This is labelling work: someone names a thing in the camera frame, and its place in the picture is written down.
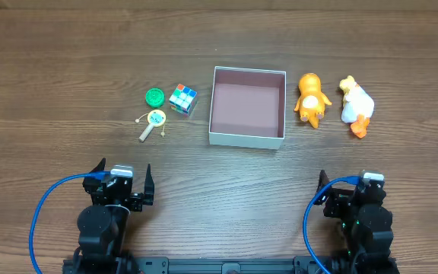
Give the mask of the yellow wooden rattle drum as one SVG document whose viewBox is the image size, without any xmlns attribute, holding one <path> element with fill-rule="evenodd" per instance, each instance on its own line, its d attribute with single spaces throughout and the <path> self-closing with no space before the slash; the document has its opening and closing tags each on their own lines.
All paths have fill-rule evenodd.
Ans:
<svg viewBox="0 0 438 274">
<path fill-rule="evenodd" d="M 139 118 L 136 118 L 135 122 L 140 123 L 141 119 L 144 118 L 147 119 L 148 125 L 143 133 L 138 137 L 140 142 L 144 142 L 154 128 L 164 126 L 165 122 L 167 121 L 166 114 L 162 110 L 152 110 L 149 113 L 143 114 Z"/>
</svg>

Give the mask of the white yellow duck plush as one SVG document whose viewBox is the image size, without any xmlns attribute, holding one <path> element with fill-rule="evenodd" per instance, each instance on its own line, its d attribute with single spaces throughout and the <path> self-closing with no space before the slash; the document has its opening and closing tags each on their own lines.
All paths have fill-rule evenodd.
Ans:
<svg viewBox="0 0 438 274">
<path fill-rule="evenodd" d="M 341 120 L 350 125 L 356 137 L 362 139 L 367 134 L 374 112 L 374 101 L 351 75 L 342 79 L 339 87 L 344 93 Z"/>
</svg>

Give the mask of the green round toy disc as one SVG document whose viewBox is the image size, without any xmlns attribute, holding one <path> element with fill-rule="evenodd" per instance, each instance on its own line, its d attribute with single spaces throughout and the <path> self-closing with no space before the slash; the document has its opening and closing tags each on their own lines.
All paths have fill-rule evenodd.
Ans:
<svg viewBox="0 0 438 274">
<path fill-rule="evenodd" d="M 165 102 L 165 94 L 159 88 L 151 88 L 146 92 L 145 101 L 152 108 L 160 108 Z"/>
</svg>

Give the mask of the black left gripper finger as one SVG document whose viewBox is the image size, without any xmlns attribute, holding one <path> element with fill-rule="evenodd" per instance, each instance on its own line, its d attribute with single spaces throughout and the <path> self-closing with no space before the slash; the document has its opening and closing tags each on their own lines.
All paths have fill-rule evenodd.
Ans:
<svg viewBox="0 0 438 274">
<path fill-rule="evenodd" d="M 143 204 L 152 206 L 154 202 L 154 180 L 151 175 L 151 165 L 148 164 L 144 181 Z"/>
<path fill-rule="evenodd" d="M 94 168 L 90 171 L 90 173 L 91 173 L 91 174 L 103 175 L 103 174 L 106 173 L 106 171 L 105 171 L 105 166 L 106 166 L 106 159 L 105 159 L 105 158 L 102 158 L 102 159 L 100 160 L 99 164 L 98 164 L 96 167 L 94 167 Z"/>
</svg>

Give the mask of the orange dinosaur toy figure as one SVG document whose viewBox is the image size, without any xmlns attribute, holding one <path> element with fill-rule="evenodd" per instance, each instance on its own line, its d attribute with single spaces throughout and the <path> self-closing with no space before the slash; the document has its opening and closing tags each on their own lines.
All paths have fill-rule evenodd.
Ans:
<svg viewBox="0 0 438 274">
<path fill-rule="evenodd" d="M 298 88 L 300 97 L 294 111 L 299 113 L 301 121 L 308 122 L 317 129 L 319 121 L 325 116 L 325 106 L 331 106 L 332 102 L 322 92 L 320 78 L 314 73 L 303 75 Z"/>
</svg>

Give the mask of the colourful puzzle cube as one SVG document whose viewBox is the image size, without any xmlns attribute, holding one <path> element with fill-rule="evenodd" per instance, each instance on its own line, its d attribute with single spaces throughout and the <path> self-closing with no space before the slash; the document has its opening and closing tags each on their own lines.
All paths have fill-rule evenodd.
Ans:
<svg viewBox="0 0 438 274">
<path fill-rule="evenodd" d="M 198 93 L 183 84 L 178 84 L 170 95 L 170 107 L 178 113 L 189 116 L 198 99 Z"/>
</svg>

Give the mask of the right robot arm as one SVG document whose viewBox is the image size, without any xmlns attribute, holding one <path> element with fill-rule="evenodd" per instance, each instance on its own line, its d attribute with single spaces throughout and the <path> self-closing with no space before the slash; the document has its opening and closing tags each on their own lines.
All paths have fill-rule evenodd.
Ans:
<svg viewBox="0 0 438 274">
<path fill-rule="evenodd" d="M 328 259 L 317 259 L 319 273 L 397 273 L 390 257 L 394 239 L 393 214 L 382 204 L 386 197 L 385 177 L 363 170 L 345 181 L 353 190 L 334 188 L 321 170 L 314 205 L 324 205 L 323 215 L 341 221 L 346 248 Z"/>
</svg>

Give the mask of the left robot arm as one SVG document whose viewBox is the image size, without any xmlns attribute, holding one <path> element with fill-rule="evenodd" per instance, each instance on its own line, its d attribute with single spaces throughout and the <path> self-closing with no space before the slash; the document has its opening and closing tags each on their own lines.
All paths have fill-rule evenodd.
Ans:
<svg viewBox="0 0 438 274">
<path fill-rule="evenodd" d="M 92 205 L 78 216 L 79 247 L 63 267 L 64 273 L 140 273 L 133 255 L 123 249 L 127 221 L 132 212 L 140 212 L 154 202 L 154 180 L 147 166 L 144 190 L 132 190 L 134 169 L 116 165 L 105 170 L 106 160 L 83 180 L 83 188 Z"/>
</svg>

